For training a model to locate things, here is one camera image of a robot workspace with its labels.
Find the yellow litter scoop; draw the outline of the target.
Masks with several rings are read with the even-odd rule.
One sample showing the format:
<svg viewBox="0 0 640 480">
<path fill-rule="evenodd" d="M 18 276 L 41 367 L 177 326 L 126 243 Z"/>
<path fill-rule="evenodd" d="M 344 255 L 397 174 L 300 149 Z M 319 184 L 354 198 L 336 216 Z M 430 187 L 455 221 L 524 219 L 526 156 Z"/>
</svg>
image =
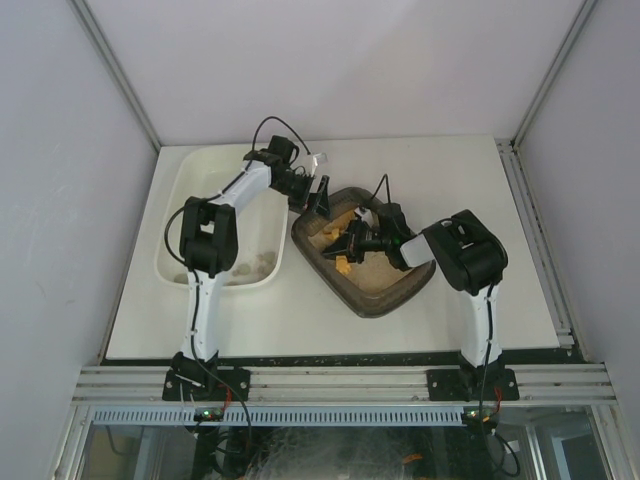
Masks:
<svg viewBox="0 0 640 480">
<path fill-rule="evenodd" d="M 353 210 L 339 216 L 336 220 L 332 221 L 328 226 L 323 229 L 323 235 L 326 240 L 330 240 L 331 245 L 339 236 L 347 232 L 348 226 L 351 221 L 355 220 L 356 216 Z M 352 271 L 353 261 L 347 261 L 345 257 L 338 257 L 334 262 L 336 271 L 343 276 L 348 276 Z"/>
</svg>

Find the dark grey litter box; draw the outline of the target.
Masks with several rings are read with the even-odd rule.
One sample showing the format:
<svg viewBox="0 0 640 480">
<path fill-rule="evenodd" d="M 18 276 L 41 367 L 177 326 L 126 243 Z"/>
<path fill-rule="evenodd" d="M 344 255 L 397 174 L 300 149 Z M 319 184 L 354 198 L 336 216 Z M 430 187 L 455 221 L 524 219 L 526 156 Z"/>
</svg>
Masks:
<svg viewBox="0 0 640 480">
<path fill-rule="evenodd" d="M 414 232 L 397 203 L 359 187 L 328 197 L 330 217 L 294 221 L 294 244 L 313 270 L 356 315 L 378 318 L 412 299 L 436 272 L 433 260 L 410 267 L 400 246 Z"/>
</svg>

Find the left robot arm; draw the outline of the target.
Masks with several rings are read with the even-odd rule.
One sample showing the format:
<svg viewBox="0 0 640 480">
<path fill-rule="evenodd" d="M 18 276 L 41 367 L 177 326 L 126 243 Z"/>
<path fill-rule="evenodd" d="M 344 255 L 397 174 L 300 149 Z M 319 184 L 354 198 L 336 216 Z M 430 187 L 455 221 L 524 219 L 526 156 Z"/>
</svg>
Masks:
<svg viewBox="0 0 640 480">
<path fill-rule="evenodd" d="M 169 372 L 183 388 L 210 397 L 228 383 L 219 377 L 219 346 L 214 333 L 221 291 L 237 260 L 240 213 L 260 194 L 274 190 L 288 198 L 297 213 L 330 217 L 329 178 L 298 173 L 292 167 L 300 148 L 282 136 L 273 136 L 267 147 L 253 148 L 243 158 L 240 172 L 221 191 L 210 197 L 190 197 L 176 212 L 182 217 L 178 260 L 187 270 L 189 320 L 180 351 Z"/>
</svg>

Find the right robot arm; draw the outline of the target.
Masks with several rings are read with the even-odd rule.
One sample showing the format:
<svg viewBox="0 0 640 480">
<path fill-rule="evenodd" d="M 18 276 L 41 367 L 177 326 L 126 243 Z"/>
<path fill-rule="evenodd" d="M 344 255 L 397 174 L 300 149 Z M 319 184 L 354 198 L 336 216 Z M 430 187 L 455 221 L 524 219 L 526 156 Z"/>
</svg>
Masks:
<svg viewBox="0 0 640 480">
<path fill-rule="evenodd" d="M 508 266 L 500 240 L 469 209 L 441 219 L 418 233 L 410 230 L 402 208 L 385 203 L 373 212 L 355 210 L 344 232 L 322 251 L 326 259 L 361 263 L 368 252 L 382 252 L 398 270 L 434 262 L 451 288 L 464 294 L 465 337 L 461 356 L 472 368 L 496 362 L 495 304 Z"/>
</svg>

